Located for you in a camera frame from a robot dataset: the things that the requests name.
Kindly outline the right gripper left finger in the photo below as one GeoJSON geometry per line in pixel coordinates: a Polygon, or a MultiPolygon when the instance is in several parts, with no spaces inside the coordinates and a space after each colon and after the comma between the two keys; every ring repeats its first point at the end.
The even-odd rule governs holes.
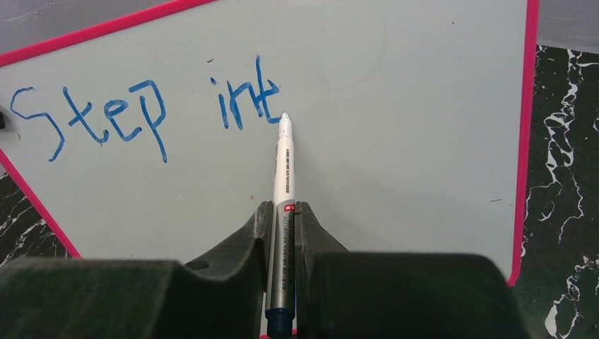
{"type": "Polygon", "coordinates": [[[258,338],[273,204],[188,263],[20,258],[1,268],[2,338],[258,338]]]}

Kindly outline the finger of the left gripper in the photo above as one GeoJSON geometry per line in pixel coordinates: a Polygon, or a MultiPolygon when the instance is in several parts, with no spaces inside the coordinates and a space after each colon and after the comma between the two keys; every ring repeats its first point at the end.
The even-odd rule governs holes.
{"type": "Polygon", "coordinates": [[[6,128],[6,122],[4,119],[4,114],[2,112],[0,112],[0,129],[5,129],[6,128]]]}

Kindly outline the white marker pen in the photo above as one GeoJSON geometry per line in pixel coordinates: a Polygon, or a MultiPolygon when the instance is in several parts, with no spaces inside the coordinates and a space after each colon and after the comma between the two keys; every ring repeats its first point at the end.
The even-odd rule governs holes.
{"type": "Polygon", "coordinates": [[[269,338],[292,335],[295,318],[295,144],[292,120],[282,113],[278,125],[273,217],[268,255],[265,317],[269,338]]]}

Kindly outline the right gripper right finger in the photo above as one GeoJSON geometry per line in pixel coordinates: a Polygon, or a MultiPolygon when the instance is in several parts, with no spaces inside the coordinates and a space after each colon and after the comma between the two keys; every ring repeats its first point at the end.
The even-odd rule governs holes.
{"type": "Polygon", "coordinates": [[[528,338],[499,269],[473,254],[355,252],[295,214],[300,338],[528,338]]]}

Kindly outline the pink framed whiteboard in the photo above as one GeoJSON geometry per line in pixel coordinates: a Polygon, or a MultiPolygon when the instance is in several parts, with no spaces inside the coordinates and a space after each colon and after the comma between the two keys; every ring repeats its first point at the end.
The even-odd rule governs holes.
{"type": "Polygon", "coordinates": [[[1,55],[1,164],[73,256],[188,261],[273,197],[520,271],[537,1],[171,1],[1,55]]]}

